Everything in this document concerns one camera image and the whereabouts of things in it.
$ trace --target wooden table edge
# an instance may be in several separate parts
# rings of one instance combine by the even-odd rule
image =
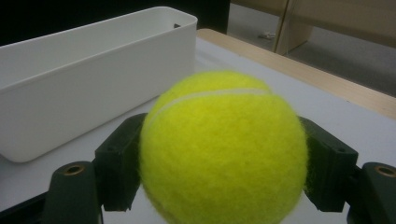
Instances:
[[[392,96],[371,90],[213,30],[198,30],[197,36],[256,63],[343,98],[350,103],[374,110],[391,119],[396,119],[396,98]]]

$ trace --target table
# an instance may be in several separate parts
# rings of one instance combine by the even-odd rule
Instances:
[[[358,150],[359,166],[367,161],[396,164],[394,98],[211,30],[198,31],[195,54],[196,71],[233,69],[264,79],[300,116]],[[0,211],[47,191],[52,172],[60,166],[93,160],[93,152],[126,118],[148,111],[154,102],[152,99],[34,161],[13,163],[0,158]],[[303,195],[282,223],[346,223],[346,215],[320,213]],[[104,212],[104,222],[165,223],[142,189],[132,211]]]

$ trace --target wooden surface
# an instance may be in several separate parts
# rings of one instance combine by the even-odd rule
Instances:
[[[394,0],[232,0],[234,4],[396,48]]]
[[[350,103],[374,110],[396,119],[396,98],[373,91],[343,78],[333,76],[303,63],[295,62],[266,49],[250,45],[233,37],[208,30],[198,31],[202,39],[246,57],[256,63],[295,77],[309,85],[341,97]]]

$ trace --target tennis ball seam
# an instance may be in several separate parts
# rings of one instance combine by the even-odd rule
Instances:
[[[172,101],[166,103],[162,107],[160,107],[157,112],[148,120],[148,127],[151,126],[151,123],[165,110],[172,107],[173,105],[191,100],[196,98],[202,98],[213,95],[242,95],[242,94],[252,94],[252,95],[268,95],[272,94],[269,90],[257,89],[257,88],[237,88],[237,89],[225,89],[218,91],[199,91],[187,95],[180,96]]]

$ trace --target screw hole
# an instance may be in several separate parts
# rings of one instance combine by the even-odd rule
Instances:
[[[64,175],[77,175],[84,171],[84,166],[82,165],[72,165],[67,167],[67,169],[64,171]]]
[[[375,167],[375,169],[381,175],[385,175],[385,176],[389,176],[389,177],[396,177],[396,171],[394,169],[390,169],[385,166],[377,166],[377,167]]]

